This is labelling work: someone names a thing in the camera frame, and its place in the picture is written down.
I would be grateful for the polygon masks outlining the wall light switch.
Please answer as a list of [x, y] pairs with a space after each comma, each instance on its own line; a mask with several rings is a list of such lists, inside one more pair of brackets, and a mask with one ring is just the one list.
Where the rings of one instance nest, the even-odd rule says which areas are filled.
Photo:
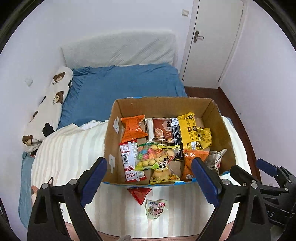
[[183, 9], [183, 10], [182, 10], [182, 15], [183, 15], [183, 16], [189, 16], [189, 11]]

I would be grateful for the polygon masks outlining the striped cat print blanket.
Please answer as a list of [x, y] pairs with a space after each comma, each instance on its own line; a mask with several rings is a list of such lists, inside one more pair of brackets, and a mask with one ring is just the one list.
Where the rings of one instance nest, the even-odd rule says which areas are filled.
[[[23, 220], [28, 220], [37, 189], [43, 183], [53, 180], [55, 186], [64, 185], [103, 156], [106, 130], [107, 121], [95, 121], [89, 127], [71, 124], [45, 138], [30, 168], [28, 204], [20, 211]], [[164, 199], [168, 209], [158, 219], [150, 220], [145, 206], [137, 203], [126, 186], [102, 183], [85, 210], [97, 231], [133, 238], [197, 235], [214, 210], [197, 183], [154, 186], [147, 199]]]

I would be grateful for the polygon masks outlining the brown biscuit packet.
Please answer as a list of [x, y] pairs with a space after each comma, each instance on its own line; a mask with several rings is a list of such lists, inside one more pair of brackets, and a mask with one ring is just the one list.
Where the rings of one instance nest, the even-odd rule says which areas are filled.
[[152, 118], [154, 124], [154, 139], [159, 142], [173, 143], [171, 118]]

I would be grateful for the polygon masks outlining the white cartoon snack packet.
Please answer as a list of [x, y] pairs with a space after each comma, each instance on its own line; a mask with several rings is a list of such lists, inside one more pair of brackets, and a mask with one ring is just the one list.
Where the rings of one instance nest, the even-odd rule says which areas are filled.
[[166, 200], [146, 200], [145, 202], [145, 214], [150, 220], [158, 219], [167, 210], [168, 202]]

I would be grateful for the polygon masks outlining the white snack box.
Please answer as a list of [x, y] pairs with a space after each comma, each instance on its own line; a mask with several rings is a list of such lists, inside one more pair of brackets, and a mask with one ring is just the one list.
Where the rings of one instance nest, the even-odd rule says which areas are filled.
[[154, 139], [154, 124], [152, 118], [145, 119], [145, 126], [147, 129], [148, 140], [152, 141]]

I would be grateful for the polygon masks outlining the orange snack bag rear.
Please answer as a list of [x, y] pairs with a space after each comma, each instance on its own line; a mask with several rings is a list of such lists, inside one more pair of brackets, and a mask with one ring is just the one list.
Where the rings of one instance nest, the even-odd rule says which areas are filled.
[[144, 114], [121, 118], [121, 123], [125, 127], [125, 131], [121, 139], [122, 143], [130, 142], [138, 138], [145, 138], [148, 136], [148, 133], [146, 133], [140, 126], [144, 118]]

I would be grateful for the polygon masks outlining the colourful candy ball bag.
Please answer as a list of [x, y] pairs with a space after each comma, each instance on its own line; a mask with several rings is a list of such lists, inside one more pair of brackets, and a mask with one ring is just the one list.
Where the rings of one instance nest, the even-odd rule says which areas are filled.
[[137, 148], [135, 169], [137, 171], [144, 171], [159, 168], [162, 153], [163, 149], [160, 149], [156, 143], [139, 145]]

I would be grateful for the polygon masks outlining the wall socket plate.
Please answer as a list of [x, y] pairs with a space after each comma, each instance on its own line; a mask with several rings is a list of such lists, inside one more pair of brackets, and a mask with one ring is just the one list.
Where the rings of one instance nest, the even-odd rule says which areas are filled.
[[25, 83], [26, 83], [26, 85], [27, 85], [28, 87], [30, 87], [30, 86], [32, 85], [32, 83], [33, 83], [33, 79], [32, 79], [32, 77], [27, 77], [27, 78], [25, 79]]

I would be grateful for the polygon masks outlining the blue bed sheet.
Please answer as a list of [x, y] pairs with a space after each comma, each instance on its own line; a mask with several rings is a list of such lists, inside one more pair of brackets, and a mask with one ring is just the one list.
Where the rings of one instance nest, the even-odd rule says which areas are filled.
[[21, 223], [28, 228], [32, 212], [31, 204], [31, 170], [34, 158], [27, 152], [22, 154], [20, 198], [18, 202], [18, 215]]

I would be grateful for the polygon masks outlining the white door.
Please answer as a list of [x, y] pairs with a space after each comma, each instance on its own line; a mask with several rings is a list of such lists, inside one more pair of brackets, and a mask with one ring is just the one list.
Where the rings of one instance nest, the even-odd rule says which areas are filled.
[[[188, 87], [217, 88], [239, 34], [245, 1], [195, 1], [194, 25], [182, 69]], [[193, 42], [198, 30], [205, 39]]]

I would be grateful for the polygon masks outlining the red white snack pack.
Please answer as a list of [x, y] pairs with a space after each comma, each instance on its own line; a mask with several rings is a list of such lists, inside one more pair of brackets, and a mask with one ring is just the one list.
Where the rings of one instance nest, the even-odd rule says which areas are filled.
[[127, 182], [144, 181], [146, 176], [144, 171], [135, 169], [137, 160], [137, 141], [133, 140], [128, 143], [120, 143], [120, 152], [125, 171], [125, 179]]

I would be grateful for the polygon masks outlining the yellow snack bag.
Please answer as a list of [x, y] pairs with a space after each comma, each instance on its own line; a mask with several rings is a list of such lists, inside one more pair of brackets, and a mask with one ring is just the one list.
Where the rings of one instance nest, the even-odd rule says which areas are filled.
[[180, 126], [181, 140], [185, 150], [201, 150], [197, 132], [195, 114], [189, 112], [177, 117]]

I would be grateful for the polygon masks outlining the cardboard snack box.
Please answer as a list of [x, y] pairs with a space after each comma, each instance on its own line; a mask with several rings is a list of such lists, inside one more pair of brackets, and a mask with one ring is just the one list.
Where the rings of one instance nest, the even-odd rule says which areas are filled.
[[236, 159], [218, 106], [209, 98], [142, 97], [113, 103], [105, 136], [104, 182], [148, 185], [175, 182], [183, 152], [224, 151], [219, 172]]

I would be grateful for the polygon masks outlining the grey padded headboard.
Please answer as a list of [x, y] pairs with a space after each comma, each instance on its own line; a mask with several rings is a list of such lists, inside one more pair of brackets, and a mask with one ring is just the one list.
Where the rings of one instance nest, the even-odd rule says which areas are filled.
[[177, 55], [171, 30], [132, 30], [84, 38], [61, 47], [71, 69], [168, 63]]

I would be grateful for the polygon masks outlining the yellow egg biscuit bag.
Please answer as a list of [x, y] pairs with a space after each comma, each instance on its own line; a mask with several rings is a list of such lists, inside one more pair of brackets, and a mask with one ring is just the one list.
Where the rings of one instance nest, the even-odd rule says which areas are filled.
[[175, 161], [180, 149], [180, 145], [164, 146], [157, 145], [156, 149], [156, 165], [150, 178], [150, 185], [161, 183], [175, 183], [180, 181], [180, 177], [173, 170], [172, 162]]

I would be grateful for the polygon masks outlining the blue pillow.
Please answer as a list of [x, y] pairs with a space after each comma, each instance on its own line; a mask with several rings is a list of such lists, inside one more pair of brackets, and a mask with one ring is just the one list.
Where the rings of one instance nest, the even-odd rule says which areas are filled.
[[73, 70], [59, 128], [109, 119], [115, 100], [139, 97], [186, 97], [177, 68], [167, 63], [83, 67]]

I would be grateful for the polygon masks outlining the bear print bolster pillow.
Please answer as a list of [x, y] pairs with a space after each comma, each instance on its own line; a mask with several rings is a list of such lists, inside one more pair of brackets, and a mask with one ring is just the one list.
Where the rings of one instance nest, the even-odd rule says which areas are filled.
[[43, 100], [25, 128], [22, 137], [25, 152], [37, 150], [45, 137], [57, 129], [72, 78], [72, 70], [65, 66], [60, 67], [53, 76]]

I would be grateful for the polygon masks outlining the small yellow packet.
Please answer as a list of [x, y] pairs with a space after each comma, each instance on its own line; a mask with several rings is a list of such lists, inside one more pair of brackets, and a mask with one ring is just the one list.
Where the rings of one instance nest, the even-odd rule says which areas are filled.
[[197, 127], [197, 133], [201, 148], [209, 148], [212, 145], [212, 135], [210, 128]]

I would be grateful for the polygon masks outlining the orange snack bag front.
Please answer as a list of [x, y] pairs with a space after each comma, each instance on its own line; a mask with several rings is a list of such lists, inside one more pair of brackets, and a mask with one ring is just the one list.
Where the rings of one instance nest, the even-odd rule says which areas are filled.
[[192, 172], [192, 162], [195, 158], [200, 158], [203, 162], [209, 156], [209, 151], [202, 150], [183, 150], [184, 154], [184, 169], [182, 172], [181, 180], [184, 182], [192, 181], [194, 174]]

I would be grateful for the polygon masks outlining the black striped snack pack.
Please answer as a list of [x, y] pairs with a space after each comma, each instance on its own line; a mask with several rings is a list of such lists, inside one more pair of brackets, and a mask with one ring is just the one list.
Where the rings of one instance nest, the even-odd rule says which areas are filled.
[[182, 145], [182, 137], [181, 137], [181, 130], [180, 124], [177, 118], [171, 119], [171, 130], [173, 134], [173, 142], [174, 145]]

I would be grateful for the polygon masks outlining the white grey snack bag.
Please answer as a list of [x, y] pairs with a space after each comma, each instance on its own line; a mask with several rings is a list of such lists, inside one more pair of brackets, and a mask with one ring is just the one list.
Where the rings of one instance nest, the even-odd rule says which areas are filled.
[[227, 152], [227, 149], [221, 151], [210, 151], [209, 156], [204, 161], [205, 165], [216, 174], [220, 174], [220, 166], [222, 157]]

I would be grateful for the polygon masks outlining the red snack packet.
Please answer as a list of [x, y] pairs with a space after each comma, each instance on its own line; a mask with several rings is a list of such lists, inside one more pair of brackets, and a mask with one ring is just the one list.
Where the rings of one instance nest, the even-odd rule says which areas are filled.
[[146, 196], [151, 192], [151, 188], [145, 187], [133, 187], [128, 188], [128, 192], [133, 196], [139, 205], [142, 205], [146, 199]]

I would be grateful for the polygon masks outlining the orange snack bag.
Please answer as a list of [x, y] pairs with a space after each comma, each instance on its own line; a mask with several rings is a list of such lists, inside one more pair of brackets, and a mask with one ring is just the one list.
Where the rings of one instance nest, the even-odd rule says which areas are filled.
[[148, 136], [148, 133], [146, 133], [140, 126], [144, 118], [144, 114], [121, 118], [121, 123], [125, 127], [125, 131], [121, 139], [122, 143], [130, 142], [138, 138], [145, 138]]
[[183, 150], [184, 154], [184, 169], [182, 172], [181, 180], [184, 182], [192, 181], [194, 174], [192, 172], [192, 162], [195, 158], [200, 158], [203, 162], [209, 156], [209, 151], [202, 150]]

